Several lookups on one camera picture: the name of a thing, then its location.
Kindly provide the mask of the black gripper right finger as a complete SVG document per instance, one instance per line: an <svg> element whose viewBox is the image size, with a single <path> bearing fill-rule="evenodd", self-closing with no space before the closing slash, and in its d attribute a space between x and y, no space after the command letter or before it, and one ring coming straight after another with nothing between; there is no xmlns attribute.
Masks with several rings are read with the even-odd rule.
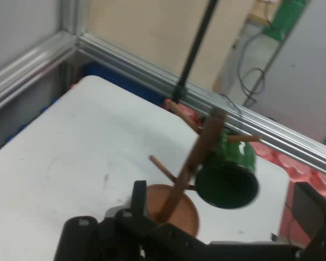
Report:
<svg viewBox="0 0 326 261"><path fill-rule="evenodd" d="M309 183L294 185L292 215L310 238L300 260L326 260L326 199Z"/></svg>

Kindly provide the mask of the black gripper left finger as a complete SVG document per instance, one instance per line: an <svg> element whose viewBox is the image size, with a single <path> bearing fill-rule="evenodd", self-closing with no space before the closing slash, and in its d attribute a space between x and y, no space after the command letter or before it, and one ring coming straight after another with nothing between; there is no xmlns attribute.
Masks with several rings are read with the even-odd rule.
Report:
<svg viewBox="0 0 326 261"><path fill-rule="evenodd" d="M54 260L203 260L206 246L178 227L147 216L146 181L136 181L131 203L98 222L65 222Z"/></svg>

